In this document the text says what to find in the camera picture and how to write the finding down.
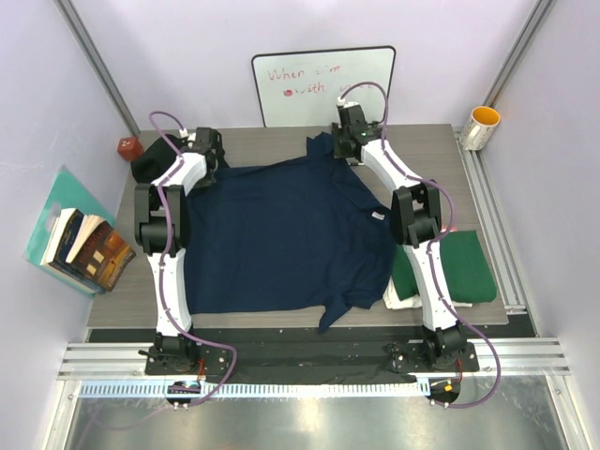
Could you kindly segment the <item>navy blue t shirt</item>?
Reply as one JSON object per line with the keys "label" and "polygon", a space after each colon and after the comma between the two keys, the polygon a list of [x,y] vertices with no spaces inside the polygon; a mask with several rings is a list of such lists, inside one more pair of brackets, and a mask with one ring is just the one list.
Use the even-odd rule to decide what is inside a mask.
{"label": "navy blue t shirt", "polygon": [[302,157],[222,169],[190,192],[191,313],[322,307],[325,331],[382,299],[396,253],[388,209],[333,149],[322,133]]}

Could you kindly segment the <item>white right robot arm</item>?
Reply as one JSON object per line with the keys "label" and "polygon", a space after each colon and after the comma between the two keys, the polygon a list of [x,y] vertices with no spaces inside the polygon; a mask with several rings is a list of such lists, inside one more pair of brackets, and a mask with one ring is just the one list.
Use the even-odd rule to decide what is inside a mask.
{"label": "white right robot arm", "polygon": [[390,229],[408,257],[423,310],[423,356],[436,370],[452,367],[466,351],[467,339],[452,305],[443,271],[442,207],[439,186],[412,171],[369,123],[361,105],[340,97],[338,121],[331,127],[334,155],[355,158],[375,174],[392,194]]}

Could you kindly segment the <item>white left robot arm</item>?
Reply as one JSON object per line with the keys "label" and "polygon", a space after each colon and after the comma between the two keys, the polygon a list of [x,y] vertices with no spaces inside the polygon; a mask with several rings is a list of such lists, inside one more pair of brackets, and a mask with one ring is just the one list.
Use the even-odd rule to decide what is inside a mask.
{"label": "white left robot arm", "polygon": [[157,299],[152,364],[169,364],[188,374],[199,364],[198,341],[186,299],[184,262],[191,237],[187,196],[215,183],[214,172],[226,168],[221,134],[210,127],[177,137],[162,135],[131,163],[134,235],[150,263]]}

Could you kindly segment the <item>black t shirt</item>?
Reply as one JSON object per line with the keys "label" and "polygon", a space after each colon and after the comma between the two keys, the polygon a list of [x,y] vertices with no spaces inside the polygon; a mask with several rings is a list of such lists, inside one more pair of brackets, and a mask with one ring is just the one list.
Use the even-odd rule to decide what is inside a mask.
{"label": "black t shirt", "polygon": [[[184,146],[182,140],[172,134],[167,134],[167,138],[179,151]],[[163,138],[158,138],[140,157],[130,163],[132,176],[138,184],[150,184],[174,164],[175,157],[176,154],[168,143]],[[229,167],[224,150],[224,166],[220,167],[219,170]]]}

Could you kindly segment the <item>small whiteboard with red writing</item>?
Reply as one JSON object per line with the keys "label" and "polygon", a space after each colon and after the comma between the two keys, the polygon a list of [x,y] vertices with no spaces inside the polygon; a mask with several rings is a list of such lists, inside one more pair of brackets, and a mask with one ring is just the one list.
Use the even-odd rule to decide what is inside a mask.
{"label": "small whiteboard with red writing", "polygon": [[396,49],[389,45],[257,54],[251,67],[267,128],[328,126],[339,98],[359,103],[367,120],[383,119]]}

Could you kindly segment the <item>small red cube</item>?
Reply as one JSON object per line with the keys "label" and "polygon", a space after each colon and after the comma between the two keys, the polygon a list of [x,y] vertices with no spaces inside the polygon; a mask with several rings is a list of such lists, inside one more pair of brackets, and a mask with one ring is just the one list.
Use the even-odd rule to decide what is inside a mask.
{"label": "small red cube", "polygon": [[125,161],[131,162],[143,154],[143,146],[137,137],[122,138],[117,145],[117,153]]}

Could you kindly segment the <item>white mug yellow inside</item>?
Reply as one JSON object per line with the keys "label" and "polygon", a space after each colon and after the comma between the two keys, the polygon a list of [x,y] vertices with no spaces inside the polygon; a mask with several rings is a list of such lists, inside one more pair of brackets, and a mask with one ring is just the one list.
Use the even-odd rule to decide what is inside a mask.
{"label": "white mug yellow inside", "polygon": [[458,141],[463,150],[480,151],[488,143],[501,116],[488,106],[475,107],[459,134]]}

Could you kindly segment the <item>teal plastic folder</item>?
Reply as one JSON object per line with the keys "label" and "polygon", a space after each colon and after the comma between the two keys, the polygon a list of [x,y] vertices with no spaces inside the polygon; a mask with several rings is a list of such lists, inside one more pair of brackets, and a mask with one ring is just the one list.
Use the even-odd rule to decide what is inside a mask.
{"label": "teal plastic folder", "polygon": [[59,218],[61,210],[70,207],[75,207],[85,214],[105,218],[111,225],[115,224],[114,215],[109,213],[66,166],[61,166],[54,177],[50,193],[28,241],[25,258],[48,275],[88,297],[94,297],[97,292],[90,290],[76,279],[42,264],[42,256],[50,242],[54,223]]}

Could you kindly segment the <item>brown cover paperback book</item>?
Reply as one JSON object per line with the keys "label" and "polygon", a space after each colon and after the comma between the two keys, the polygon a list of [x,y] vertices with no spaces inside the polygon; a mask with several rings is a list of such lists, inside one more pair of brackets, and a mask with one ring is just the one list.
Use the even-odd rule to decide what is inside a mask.
{"label": "brown cover paperback book", "polygon": [[66,263],[99,288],[111,292],[135,257],[131,245],[105,218],[84,215]]}

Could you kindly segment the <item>dark blue paperback book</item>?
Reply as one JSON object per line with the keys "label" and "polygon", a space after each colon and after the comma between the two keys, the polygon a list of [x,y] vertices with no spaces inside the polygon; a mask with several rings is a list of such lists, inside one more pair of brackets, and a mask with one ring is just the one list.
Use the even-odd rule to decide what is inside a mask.
{"label": "dark blue paperback book", "polygon": [[83,213],[77,208],[66,208],[54,222],[48,244],[42,254],[40,266],[65,282],[72,283],[83,292],[93,295],[97,286],[77,269],[67,263],[67,255],[83,223]]}

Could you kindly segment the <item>folded white t shirt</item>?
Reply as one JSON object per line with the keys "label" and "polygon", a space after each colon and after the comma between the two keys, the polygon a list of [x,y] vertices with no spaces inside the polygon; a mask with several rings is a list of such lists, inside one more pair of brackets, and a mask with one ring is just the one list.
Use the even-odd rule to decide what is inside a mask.
{"label": "folded white t shirt", "polygon": [[388,285],[383,293],[382,300],[385,307],[391,310],[420,308],[422,306],[422,301],[419,295],[400,299],[393,279],[389,280]]}

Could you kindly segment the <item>folded green t shirt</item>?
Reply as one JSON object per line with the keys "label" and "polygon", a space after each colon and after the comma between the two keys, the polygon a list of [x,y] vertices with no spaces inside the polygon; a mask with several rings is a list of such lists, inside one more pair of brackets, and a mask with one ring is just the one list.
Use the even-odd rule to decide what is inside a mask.
{"label": "folded green t shirt", "polygon": [[[476,231],[450,232],[441,242],[442,268],[454,306],[491,303],[497,287]],[[419,295],[409,259],[397,246],[392,275],[398,296]]]}

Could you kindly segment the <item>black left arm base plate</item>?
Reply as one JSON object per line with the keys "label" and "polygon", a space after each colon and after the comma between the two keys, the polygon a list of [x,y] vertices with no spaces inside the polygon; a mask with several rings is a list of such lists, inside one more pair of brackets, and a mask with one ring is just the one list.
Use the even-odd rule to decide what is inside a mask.
{"label": "black left arm base plate", "polygon": [[138,350],[138,355],[145,358],[144,373],[146,375],[224,375],[231,363],[231,352],[199,347],[198,355],[167,355],[158,352],[154,347],[149,350]]}

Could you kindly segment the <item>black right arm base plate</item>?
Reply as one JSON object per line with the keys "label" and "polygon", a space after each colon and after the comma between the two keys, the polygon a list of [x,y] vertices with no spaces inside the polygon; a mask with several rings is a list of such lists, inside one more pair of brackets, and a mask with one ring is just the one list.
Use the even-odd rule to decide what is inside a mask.
{"label": "black right arm base plate", "polygon": [[383,346],[390,358],[390,370],[397,374],[426,372],[477,372],[480,365],[475,348],[467,343],[465,351],[434,356],[422,340],[392,341]]}

